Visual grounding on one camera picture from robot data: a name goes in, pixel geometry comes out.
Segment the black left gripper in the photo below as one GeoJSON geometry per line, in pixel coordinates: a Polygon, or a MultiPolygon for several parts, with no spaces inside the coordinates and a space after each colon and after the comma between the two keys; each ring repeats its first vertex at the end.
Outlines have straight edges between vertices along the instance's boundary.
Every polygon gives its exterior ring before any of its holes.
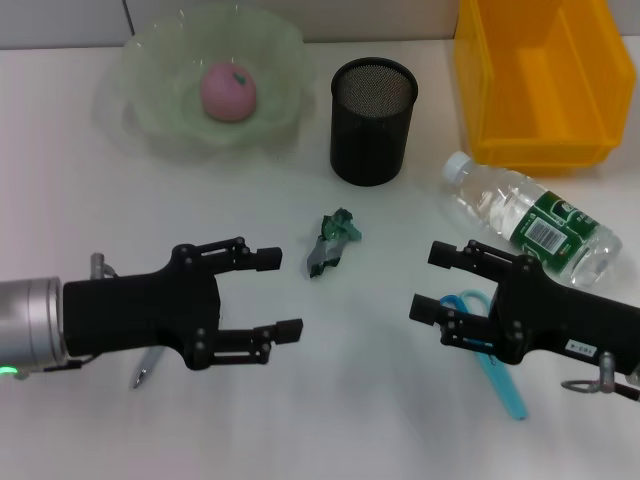
{"type": "Polygon", "coordinates": [[[178,245],[169,263],[147,274],[69,282],[63,286],[63,337],[72,357],[166,346],[187,368],[265,365],[274,345],[300,340],[292,319],[243,330],[218,330],[214,274],[275,271],[278,247],[252,251],[244,237],[201,246],[178,245]]]}

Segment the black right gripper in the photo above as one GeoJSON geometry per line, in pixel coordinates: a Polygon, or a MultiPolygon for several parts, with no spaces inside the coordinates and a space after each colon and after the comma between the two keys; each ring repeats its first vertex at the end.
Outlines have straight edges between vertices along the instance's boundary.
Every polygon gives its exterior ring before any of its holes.
{"type": "Polygon", "coordinates": [[[545,350],[591,365],[608,352],[616,371],[639,366],[639,309],[555,282],[531,256],[470,240],[455,245],[434,241],[428,263],[499,281],[488,313],[477,315],[415,294],[409,318],[438,326],[445,346],[498,357],[516,365],[545,350]]]}

